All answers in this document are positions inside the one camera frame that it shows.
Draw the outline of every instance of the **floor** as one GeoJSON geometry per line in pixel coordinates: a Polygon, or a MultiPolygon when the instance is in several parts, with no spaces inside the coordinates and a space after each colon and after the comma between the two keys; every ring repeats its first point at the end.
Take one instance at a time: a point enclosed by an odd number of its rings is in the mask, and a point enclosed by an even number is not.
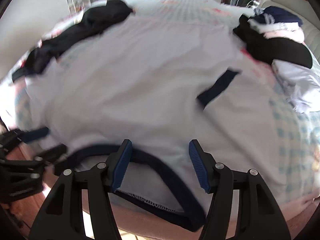
{"type": "MultiPolygon", "coordinates": [[[[86,236],[93,238],[90,215],[87,214],[86,212],[83,212],[83,220],[84,220],[84,230],[85,230],[86,236]]],[[[119,230],[119,233],[121,235],[122,240],[146,240],[141,236],[135,236],[123,230],[119,230]]]]}

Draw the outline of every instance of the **black clothing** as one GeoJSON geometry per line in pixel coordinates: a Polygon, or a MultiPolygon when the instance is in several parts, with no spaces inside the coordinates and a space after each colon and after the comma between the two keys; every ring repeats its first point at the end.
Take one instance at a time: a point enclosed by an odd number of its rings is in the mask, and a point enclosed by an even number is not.
{"type": "Polygon", "coordinates": [[[309,69],[312,67],[312,57],[305,45],[287,38],[265,39],[263,34],[250,28],[248,17],[245,15],[241,15],[239,23],[233,32],[247,43],[247,51],[256,60],[271,65],[274,59],[279,59],[309,69]]]}
{"type": "Polygon", "coordinates": [[[24,66],[12,74],[12,81],[22,76],[41,74],[52,57],[58,58],[77,42],[103,33],[106,28],[124,21],[132,12],[120,0],[110,0],[105,6],[90,8],[84,13],[81,22],[53,39],[42,41],[40,48],[32,50],[24,66]]]}

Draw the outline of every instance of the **silver screw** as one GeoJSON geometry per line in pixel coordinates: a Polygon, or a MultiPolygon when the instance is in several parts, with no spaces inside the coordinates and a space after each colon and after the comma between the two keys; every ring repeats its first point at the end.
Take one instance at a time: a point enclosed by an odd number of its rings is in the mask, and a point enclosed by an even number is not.
{"type": "Polygon", "coordinates": [[[68,175],[70,175],[71,173],[72,173],[72,170],[66,169],[66,170],[63,172],[63,175],[68,176],[68,175]]]}
{"type": "Polygon", "coordinates": [[[43,160],[43,158],[42,158],[42,157],[39,157],[39,156],[36,156],[36,157],[35,157],[35,161],[40,162],[40,161],[42,161],[42,160],[43,160]]]}
{"type": "Polygon", "coordinates": [[[258,172],[255,169],[251,169],[250,170],[250,174],[253,175],[253,176],[257,176],[258,172]]]}
{"type": "Polygon", "coordinates": [[[104,169],[107,165],[105,163],[98,163],[98,169],[104,169]]]}
{"type": "Polygon", "coordinates": [[[38,178],[40,178],[40,174],[39,173],[31,173],[30,177],[32,179],[38,179],[38,178]]]}
{"type": "Polygon", "coordinates": [[[223,165],[223,163],[216,163],[216,168],[217,169],[219,169],[219,170],[221,170],[221,169],[223,169],[224,168],[224,165],[223,165]]]}

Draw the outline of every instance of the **black strap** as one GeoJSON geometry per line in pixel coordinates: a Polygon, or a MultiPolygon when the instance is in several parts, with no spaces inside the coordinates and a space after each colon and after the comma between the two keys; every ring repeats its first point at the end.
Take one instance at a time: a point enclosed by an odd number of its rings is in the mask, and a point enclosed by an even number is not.
{"type": "MultiPolygon", "coordinates": [[[[109,155],[119,149],[119,145],[95,145],[81,149],[65,161],[55,165],[55,175],[60,175],[65,169],[73,169],[89,156],[109,155]]],[[[165,163],[146,152],[133,149],[130,162],[148,165],[159,174],[163,182],[171,190],[184,212],[175,214],[158,209],[125,193],[115,194],[140,208],[184,229],[195,232],[205,223],[205,214],[201,205],[180,177],[165,163]]]]}
{"type": "Polygon", "coordinates": [[[197,99],[200,104],[205,108],[208,103],[214,100],[218,95],[220,95],[226,88],[230,85],[231,81],[238,75],[238,71],[233,71],[227,69],[225,73],[223,73],[217,81],[214,83],[212,87],[202,92],[197,99]]]}
{"type": "Polygon", "coordinates": [[[29,143],[31,141],[43,138],[48,134],[49,134],[49,129],[47,127],[43,127],[38,130],[25,132],[22,136],[20,136],[20,139],[24,143],[29,143]]]}

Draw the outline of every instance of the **bed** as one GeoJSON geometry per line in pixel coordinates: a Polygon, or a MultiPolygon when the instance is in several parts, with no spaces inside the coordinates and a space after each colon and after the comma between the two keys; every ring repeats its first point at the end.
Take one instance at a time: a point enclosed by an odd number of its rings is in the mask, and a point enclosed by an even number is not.
{"type": "MultiPolygon", "coordinates": [[[[150,17],[150,19],[168,23],[226,25],[229,28],[233,28],[238,25],[238,19],[241,14],[245,13],[248,16],[254,14],[252,9],[220,5],[213,0],[124,1],[134,8],[136,16],[150,17]]],[[[105,1],[99,1],[94,6],[104,3],[105,1]]],[[[59,23],[45,37],[50,38],[59,34],[59,32],[80,19],[81,15],[59,23]]],[[[79,55],[86,51],[92,42],[92,40],[88,40],[72,47],[61,57],[60,64],[66,67],[72,64],[79,55]]],[[[252,65],[252,69],[256,68],[255,74],[259,80],[270,86],[274,92],[274,99],[270,100],[269,105],[279,142],[278,151],[276,152],[279,164],[277,172],[285,179],[285,187],[282,189],[281,194],[278,195],[277,201],[286,220],[289,221],[305,210],[313,202],[313,199],[319,195],[317,189],[320,186],[320,176],[315,168],[317,164],[315,151],[317,151],[320,144],[320,113],[295,113],[284,100],[281,87],[268,65],[256,62],[244,50],[242,50],[242,54],[247,58],[246,62],[252,65]]],[[[27,94],[26,80],[20,79],[13,85],[11,74],[23,64],[27,56],[28,52],[9,72],[0,87],[0,95],[3,99],[3,104],[0,108],[1,118],[8,127],[19,127],[23,130],[34,128],[34,120],[32,120],[30,112],[30,98],[27,94]]],[[[318,75],[320,74],[320,66],[315,56],[313,56],[312,69],[318,75]]],[[[46,183],[49,187],[53,185],[54,180],[55,177],[48,175],[46,183]]],[[[191,233],[169,224],[120,198],[113,197],[111,201],[118,226],[126,231],[155,239],[197,239],[199,236],[200,232],[191,233]],[[142,220],[148,221],[148,228],[152,228],[152,230],[147,230],[141,224],[134,223],[134,221],[142,220]]],[[[234,224],[230,223],[230,234],[232,234],[233,226],[234,224]]]]}

